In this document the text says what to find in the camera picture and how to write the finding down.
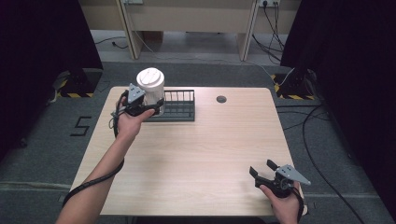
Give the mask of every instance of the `wall outlet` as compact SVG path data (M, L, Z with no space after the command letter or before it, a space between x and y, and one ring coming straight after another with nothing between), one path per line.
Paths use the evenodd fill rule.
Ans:
M263 7L264 1L267 1L267 7L275 7L275 3L279 6L280 0L260 0L259 7Z

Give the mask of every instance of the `human hand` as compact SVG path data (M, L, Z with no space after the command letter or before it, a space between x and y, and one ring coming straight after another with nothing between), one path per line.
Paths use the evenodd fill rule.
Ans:
M300 184L294 181L294 187L298 189L300 187ZM261 185L260 189L271 201L274 214L280 224L298 223L297 216L300 204L297 197L293 193L287 198L278 198L270 189L268 189L264 185Z
M154 114L155 110L150 109L139 116L133 117L127 113L122 113L119 116L118 128L120 137L126 137L129 140L134 140L134 138L139 134L142 122L148 119Z

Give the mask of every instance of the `forearm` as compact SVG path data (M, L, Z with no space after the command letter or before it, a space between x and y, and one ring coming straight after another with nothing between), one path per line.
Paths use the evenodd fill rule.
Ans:
M114 171L134 139L119 135L84 183ZM94 223L102 211L114 176L74 195L64 206L57 223Z

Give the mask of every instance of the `black cable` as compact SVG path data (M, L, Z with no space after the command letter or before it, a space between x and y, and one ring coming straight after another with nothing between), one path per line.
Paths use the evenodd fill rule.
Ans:
M265 50L273 50L273 51L280 52L280 53L283 52L283 51L280 50L280 49L272 49L272 48L269 48L269 47L265 46L264 44L260 43L260 42L256 39L256 36L255 36L255 35L252 35L252 37L253 37L254 40L256 41L257 45L259 45L259 47L265 48Z
M319 175L323 178L323 180L329 185L330 188L340 197L340 199L346 204L346 206L349 207L349 209L352 211L352 213L356 216L356 218L359 220L360 223L364 223L359 214L353 209L353 207L347 202L347 200L341 195L340 192L327 180L327 178L324 176L324 174L319 170L317 164L315 163L314 159L312 158L311 152L309 151L308 144L306 143L306 138L305 138L305 124L309 120L309 117L321 107L321 105L315 107L305 118L304 123L303 123L303 140L304 140L304 147L305 150L308 154L309 160L311 160L312 164L314 165L315 169L318 171Z
M274 57L275 59L277 59L278 61L280 61L279 58L277 58L271 51L270 48L264 46L264 44L260 43L257 39L255 35L252 35L253 39L256 41L256 43L259 45L259 47L262 49L262 51L266 52L268 55L271 55L272 57Z
M124 160L122 160L122 162L121 162L120 165L116 168L116 170L114 170L113 172L109 173L108 175L104 175L104 176L101 176L101 177L96 178L96 179L94 179L94 180L91 180L91 181L89 181L89 182L83 183L83 184L81 184L80 186L78 186L78 187L76 187L75 189L73 189L72 191L70 191L70 192L66 195L66 197L64 198L64 203L63 203L62 207L64 207L64 205L67 203L67 201L69 201L69 199L70 199L71 197L73 197L73 196L76 195L77 193L81 192L82 190L84 190L84 189L86 189L86 188L88 188L88 187L90 187L90 186L92 186L92 185L95 185L95 184L98 184L98 183L100 183L100 182L103 182L103 181L109 179L110 177L112 177L113 175L116 175L116 174L122 169L123 164L124 164Z
M301 217L303 216L303 211L304 211L304 200L301 197L300 191L293 187L293 189L291 190L291 192L296 196L297 200L298 200L298 204L299 204L299 208L298 208L298 215L297 215L297 223L300 222Z
M127 46L125 46L125 47L121 47L121 46L119 46L118 44L116 44L116 42L111 42L111 44L113 45L113 47L117 47L117 48L119 48L119 49L126 49L126 48L128 48L128 45Z
M265 15L265 17L267 18L268 22L270 23L271 30L273 31L273 38L276 39L276 41L279 43L279 46L280 46L280 45L283 46L283 43L282 43L282 41L280 40L279 35L278 35L278 33L277 33L277 30L276 30L276 29L277 29L277 18L276 18L276 29L275 29L274 26L273 26L273 24L271 23L271 20L270 20L270 18L268 17L267 11L266 11L265 9L266 9L266 7L263 7L264 15Z
M275 4L275 30L276 30L276 36L277 36L277 43L279 44L280 48L283 50L285 45L283 44L282 40L279 37L279 31L277 30L277 22L279 21L279 4L277 2L274 2Z
M284 107L316 107L321 105L277 105L276 108L284 108Z
M295 128L295 127L300 126L300 125L302 125L302 124L304 124L304 122L301 122L301 123L298 123L298 124L294 124L294 125L292 125L292 126L289 126L289 127L287 127L287 128L284 128L283 131L286 131L286 130L288 130L288 129Z
M278 114L289 114L289 113L294 113L294 114L308 115L308 113L300 112L300 111L278 111L277 113L278 113ZM312 116L313 118L315 118L315 119L329 120L329 119L324 119L324 118L319 117L319 115L322 115L322 114L326 114L326 112L323 112L323 113L320 113L320 114L317 114L317 115L311 115L311 116Z
M120 96L120 99L117 101L116 113L115 113L114 118L113 118L113 129L114 129L114 135L115 135L116 137L117 137L117 135L119 134L118 122L119 122L119 115L120 115L119 112L120 112L121 100L122 100L122 97L126 96L127 94L128 94L128 91L125 91L125 92ZM88 188L88 187L90 187L90 186L92 186L92 185L101 183L101 182L103 182L103 181L109 179L109 178L112 177L113 175L116 175L116 174L122 169L123 164L124 164L124 160L122 160L121 163L120 163L120 165L119 165L114 171L110 172L109 174L104 175L104 176L101 176L101 177L98 177L98 178L96 178L96 179L94 179L94 180L91 180L91 181L89 181L89 182L83 183L83 184L81 184L80 186L78 186L78 187L74 188L73 190L71 190L71 191L66 195L66 197L64 198L64 203L63 203L62 207L64 207L64 205L69 201L69 199L70 199L71 197L73 197L73 196L76 195L77 193L81 192L82 190L84 190L84 189L86 189L86 188Z
M120 38L126 38L126 37L125 36L114 36L114 37L110 37L110 38L107 38L107 39L103 39L103 40L101 40L99 42L95 42L95 44L100 44L100 43L103 43L103 42L105 42L107 40L110 40L110 39L120 39Z

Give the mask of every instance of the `metal wire rack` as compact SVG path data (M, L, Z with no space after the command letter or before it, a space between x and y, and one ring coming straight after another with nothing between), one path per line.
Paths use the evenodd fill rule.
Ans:
M146 122L195 121L194 90L164 91L164 112Z

